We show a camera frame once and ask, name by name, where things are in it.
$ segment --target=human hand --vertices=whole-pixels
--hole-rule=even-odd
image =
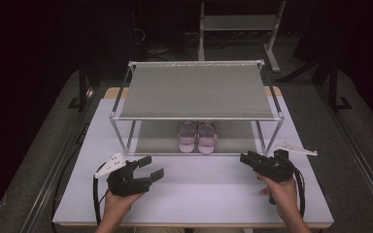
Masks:
[[[104,216],[96,229],[96,233],[114,232],[122,223],[126,213],[131,205],[138,200],[144,193],[130,196],[116,196],[111,191],[107,191],[105,196]]]
[[[291,232],[311,232],[298,211],[295,179],[291,178],[286,182],[277,183],[259,173],[256,174],[267,184],[267,187],[263,188],[259,194],[272,194],[277,204],[277,213],[289,230]]]

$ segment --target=shoe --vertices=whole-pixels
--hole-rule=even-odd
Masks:
[[[178,134],[178,148],[183,153],[190,153],[195,148],[196,124],[193,121],[184,121]]]
[[[199,122],[198,150],[205,155],[214,152],[217,141],[217,130],[213,122]]]

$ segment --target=pair of shoes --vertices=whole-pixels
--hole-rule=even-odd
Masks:
[[[198,150],[208,155],[214,152],[217,141],[217,130],[213,122],[198,122],[198,128],[194,121],[185,121],[181,124],[179,138],[179,149],[183,153],[190,153],[195,148],[195,138],[198,138]]]

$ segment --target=gray carpet floor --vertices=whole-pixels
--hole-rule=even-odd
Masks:
[[[297,40],[296,37],[286,36],[277,39],[274,53],[281,72],[272,73],[267,65],[265,68],[271,80],[283,77],[304,64],[292,56]],[[235,43],[227,47],[206,49],[206,60],[266,60],[263,41],[265,36],[235,38]],[[197,59],[196,48],[187,49],[186,52]],[[167,60],[188,60],[188,56],[182,54],[165,54],[162,57]],[[296,81],[273,85],[283,92],[304,147],[319,152],[319,156],[311,156],[309,159],[335,221],[323,232],[373,232],[373,193],[335,122],[337,117],[345,121],[373,170],[373,114],[356,92],[352,81],[340,72],[338,96],[346,97],[353,108],[342,110],[336,116],[326,104],[327,83],[314,86],[309,82],[313,73],[314,69],[311,69]],[[71,102],[79,96],[78,74],[71,75],[8,187],[5,205],[0,210],[0,232],[52,232],[53,200],[56,205],[62,198],[77,157],[74,155],[75,150],[79,149],[85,138],[85,130],[97,102],[106,89],[113,85],[116,83],[103,82],[94,87],[84,113],[80,114],[76,108],[71,108]],[[66,165],[69,158],[71,161],[62,174],[58,195],[54,197],[61,169],[56,172],[58,176],[49,177],[49,174],[56,170],[56,165],[61,168]],[[51,183],[51,188],[46,188],[45,183]],[[56,225],[55,229],[57,232],[93,232],[95,228]],[[119,232],[131,231],[131,228],[123,228]],[[255,232],[287,231],[263,229]]]

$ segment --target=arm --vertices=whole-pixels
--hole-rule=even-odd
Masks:
[[[268,188],[262,189],[260,194],[271,193],[277,203],[277,212],[280,218],[284,221],[290,232],[310,233],[304,219],[298,211],[296,205],[296,182],[294,179],[289,181],[276,183],[269,178],[257,174],[258,177],[267,183]]]
[[[110,233],[118,229],[131,205],[142,195],[143,193],[121,197],[108,191],[105,197],[104,216],[95,233]]]

